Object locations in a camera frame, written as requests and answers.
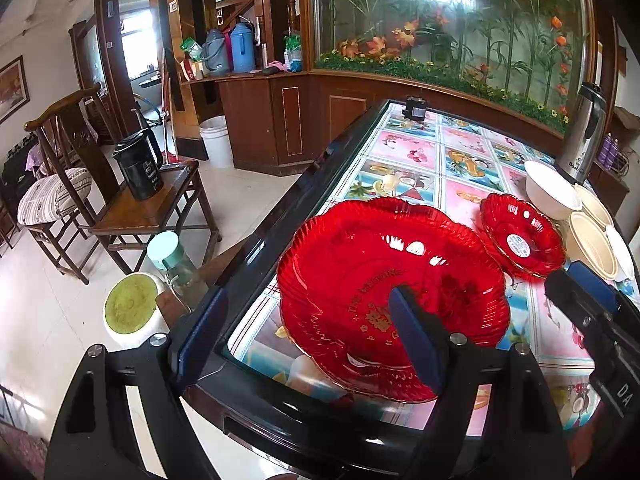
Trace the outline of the beige ribbed plastic bowl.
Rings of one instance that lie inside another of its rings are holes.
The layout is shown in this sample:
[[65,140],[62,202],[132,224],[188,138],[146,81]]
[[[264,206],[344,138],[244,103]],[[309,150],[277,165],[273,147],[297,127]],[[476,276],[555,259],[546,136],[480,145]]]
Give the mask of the beige ribbed plastic bowl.
[[588,214],[574,211],[567,219],[565,247],[570,262],[580,261],[607,282],[614,281],[617,260],[605,232]]

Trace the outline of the small red plastic plate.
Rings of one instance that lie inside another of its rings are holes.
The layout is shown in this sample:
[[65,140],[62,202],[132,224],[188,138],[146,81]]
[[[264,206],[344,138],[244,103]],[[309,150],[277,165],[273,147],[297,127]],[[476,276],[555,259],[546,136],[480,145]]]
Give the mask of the small red plastic plate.
[[480,202],[480,222],[498,254],[520,275],[541,280],[565,263],[560,233],[526,200],[491,193]]

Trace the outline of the white foam plate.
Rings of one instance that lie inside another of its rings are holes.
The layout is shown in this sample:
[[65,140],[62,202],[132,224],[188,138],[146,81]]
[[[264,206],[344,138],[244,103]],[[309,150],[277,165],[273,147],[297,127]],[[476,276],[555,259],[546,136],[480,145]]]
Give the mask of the white foam plate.
[[617,261],[617,274],[614,281],[623,282],[634,279],[634,260],[629,251],[628,245],[624,241],[615,226],[606,226],[605,235],[608,238],[612,253]]

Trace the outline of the white stool green top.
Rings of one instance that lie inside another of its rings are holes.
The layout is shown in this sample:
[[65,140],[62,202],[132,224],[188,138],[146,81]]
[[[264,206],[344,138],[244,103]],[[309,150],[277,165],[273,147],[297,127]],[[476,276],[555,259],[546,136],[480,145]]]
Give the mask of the white stool green top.
[[103,324],[116,344],[138,348],[152,335],[169,332],[156,304],[164,290],[159,278],[145,272],[128,274],[114,285],[103,307]]

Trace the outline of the beige plastic bowl rear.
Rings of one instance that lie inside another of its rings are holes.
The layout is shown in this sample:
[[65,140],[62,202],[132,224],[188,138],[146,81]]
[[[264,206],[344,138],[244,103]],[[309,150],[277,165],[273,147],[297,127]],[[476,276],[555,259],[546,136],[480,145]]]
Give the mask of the beige plastic bowl rear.
[[596,194],[590,191],[589,188],[585,188],[578,183],[574,185],[574,189],[582,201],[582,210],[585,211],[602,230],[614,224],[611,214],[604,206],[604,203],[597,198]]

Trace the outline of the white foam bowl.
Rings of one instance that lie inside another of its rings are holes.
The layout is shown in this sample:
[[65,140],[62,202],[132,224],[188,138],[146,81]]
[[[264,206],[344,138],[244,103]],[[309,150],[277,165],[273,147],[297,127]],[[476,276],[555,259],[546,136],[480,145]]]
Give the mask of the white foam bowl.
[[582,210],[574,186],[553,167],[528,160],[525,164],[526,193],[529,201],[552,220],[566,220],[573,212]]

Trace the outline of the purple bottles on shelf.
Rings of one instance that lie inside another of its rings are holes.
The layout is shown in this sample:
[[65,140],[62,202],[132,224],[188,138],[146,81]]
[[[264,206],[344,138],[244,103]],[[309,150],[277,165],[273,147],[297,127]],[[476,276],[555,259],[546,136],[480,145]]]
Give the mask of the purple bottles on shelf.
[[608,133],[602,143],[600,153],[598,154],[598,163],[607,170],[613,168],[616,156],[618,154],[618,141],[612,133]]

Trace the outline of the stainless steel thermos jug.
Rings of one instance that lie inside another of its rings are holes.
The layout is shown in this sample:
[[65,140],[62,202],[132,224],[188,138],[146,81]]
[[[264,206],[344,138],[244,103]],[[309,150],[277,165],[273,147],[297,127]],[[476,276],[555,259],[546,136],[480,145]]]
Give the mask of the stainless steel thermos jug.
[[605,126],[606,101],[597,84],[584,81],[575,100],[555,169],[571,184],[583,184],[596,158]]

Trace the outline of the black electric kettle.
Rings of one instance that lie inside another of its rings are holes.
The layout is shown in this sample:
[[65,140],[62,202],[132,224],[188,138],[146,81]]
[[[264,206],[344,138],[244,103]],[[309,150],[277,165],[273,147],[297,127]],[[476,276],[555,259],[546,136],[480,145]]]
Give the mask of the black electric kettle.
[[163,155],[150,128],[119,141],[113,156],[135,200],[143,202],[160,192],[164,185],[160,174]]

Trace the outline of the white plastic bucket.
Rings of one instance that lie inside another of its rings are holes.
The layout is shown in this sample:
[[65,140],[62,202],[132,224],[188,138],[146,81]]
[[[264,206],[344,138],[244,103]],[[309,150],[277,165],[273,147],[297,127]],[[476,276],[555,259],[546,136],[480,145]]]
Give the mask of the white plastic bucket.
[[200,135],[208,160],[213,167],[220,169],[234,167],[227,121],[224,115],[215,116],[202,122]]

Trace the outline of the wooden chair with striped cushion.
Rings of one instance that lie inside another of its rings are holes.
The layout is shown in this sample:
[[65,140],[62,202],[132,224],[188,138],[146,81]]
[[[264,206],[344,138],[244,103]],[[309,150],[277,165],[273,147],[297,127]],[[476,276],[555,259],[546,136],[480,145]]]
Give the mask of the wooden chair with striped cushion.
[[83,282],[88,278],[82,269],[99,243],[88,246],[79,261],[68,248],[78,236],[89,237],[89,227],[79,221],[93,214],[91,187],[92,177],[57,119],[15,144],[1,171],[1,203],[14,223],[32,234],[58,272]]

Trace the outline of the dark wooden chair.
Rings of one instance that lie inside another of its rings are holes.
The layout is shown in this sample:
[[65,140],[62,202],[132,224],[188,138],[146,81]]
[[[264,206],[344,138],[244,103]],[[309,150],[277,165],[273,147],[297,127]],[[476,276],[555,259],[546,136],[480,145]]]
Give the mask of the dark wooden chair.
[[[156,139],[151,138],[152,180],[158,189],[145,200],[139,200],[130,182],[118,182],[114,170],[94,140],[90,124],[82,114],[85,99],[92,99],[108,133],[119,142],[122,138],[114,127],[99,96],[99,86],[77,90],[50,105],[38,118],[26,122],[24,129],[38,136],[44,154],[51,159],[55,174],[60,177],[79,213],[87,222],[88,232],[110,255],[123,274],[140,270],[154,236],[165,230],[206,230],[208,241],[204,261],[213,257],[221,235],[210,208],[205,188],[198,172],[198,162],[188,159],[165,165]],[[79,157],[85,170],[102,194],[105,205],[94,211],[81,198],[67,177],[58,155],[49,143],[44,125],[56,119],[61,124],[63,143]]]

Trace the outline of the grey thermos flask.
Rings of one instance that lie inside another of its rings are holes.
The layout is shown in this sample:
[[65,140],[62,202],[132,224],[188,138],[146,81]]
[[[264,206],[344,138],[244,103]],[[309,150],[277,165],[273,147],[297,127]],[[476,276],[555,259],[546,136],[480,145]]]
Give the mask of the grey thermos flask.
[[224,76],[230,72],[226,38],[218,29],[212,29],[203,46],[203,61],[213,76]]

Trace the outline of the wooden cabinet with flower display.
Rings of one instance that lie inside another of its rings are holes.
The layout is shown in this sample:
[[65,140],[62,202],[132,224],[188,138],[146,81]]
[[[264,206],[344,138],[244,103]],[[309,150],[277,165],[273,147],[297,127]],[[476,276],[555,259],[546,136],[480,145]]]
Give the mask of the wooden cabinet with flower display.
[[[205,119],[224,115],[241,167],[283,176],[369,107],[422,96],[559,154],[579,86],[594,75],[592,0],[151,0],[180,154],[204,158]],[[235,73],[231,32],[253,31],[256,68]],[[203,61],[226,38],[230,72]]]

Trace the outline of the blue thermos flask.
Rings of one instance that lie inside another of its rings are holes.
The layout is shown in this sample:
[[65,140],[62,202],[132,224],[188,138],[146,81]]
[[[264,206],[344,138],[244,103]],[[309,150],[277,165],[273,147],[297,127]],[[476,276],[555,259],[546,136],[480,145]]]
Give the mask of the blue thermos flask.
[[238,23],[231,35],[232,63],[235,73],[248,73],[256,68],[254,35],[250,26]]

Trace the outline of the framed wall picture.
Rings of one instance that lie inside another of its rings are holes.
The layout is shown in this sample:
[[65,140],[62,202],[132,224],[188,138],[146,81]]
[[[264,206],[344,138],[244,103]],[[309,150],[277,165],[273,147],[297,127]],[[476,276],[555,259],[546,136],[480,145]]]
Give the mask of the framed wall picture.
[[0,122],[5,122],[29,101],[24,60],[19,56],[0,70]]

